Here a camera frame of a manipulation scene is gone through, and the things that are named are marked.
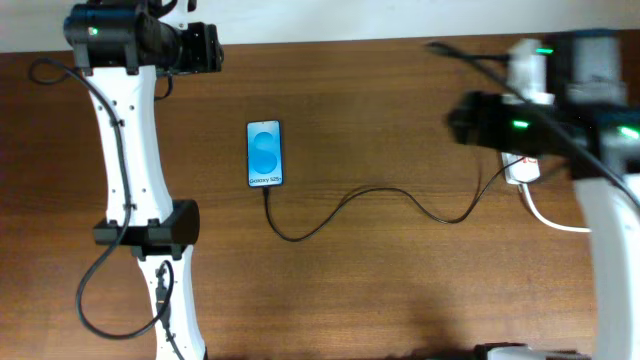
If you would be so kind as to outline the blue Galaxy smartphone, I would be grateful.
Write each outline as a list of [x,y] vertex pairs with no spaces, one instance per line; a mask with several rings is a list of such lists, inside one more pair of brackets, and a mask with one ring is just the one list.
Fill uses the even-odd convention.
[[284,165],[280,122],[249,122],[246,136],[248,185],[252,188],[282,185]]

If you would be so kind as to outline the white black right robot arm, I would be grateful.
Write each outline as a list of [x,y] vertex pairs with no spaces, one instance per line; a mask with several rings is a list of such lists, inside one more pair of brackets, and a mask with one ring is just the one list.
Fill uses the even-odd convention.
[[459,144],[567,160],[590,230],[597,300],[595,359],[639,356],[639,110],[629,105],[618,34],[590,29],[523,39],[501,77],[479,55],[444,43],[502,86],[471,91],[447,117]]

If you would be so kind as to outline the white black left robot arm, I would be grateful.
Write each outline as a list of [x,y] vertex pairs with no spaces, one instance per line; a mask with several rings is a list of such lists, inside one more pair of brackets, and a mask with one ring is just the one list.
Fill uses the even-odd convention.
[[86,1],[63,25],[90,92],[106,167],[107,209],[94,240],[109,252],[130,248],[152,307],[143,329],[155,332],[159,359],[208,356],[191,272],[199,207],[169,194],[154,114],[158,78],[221,69],[217,28],[189,21],[196,8],[196,0]]

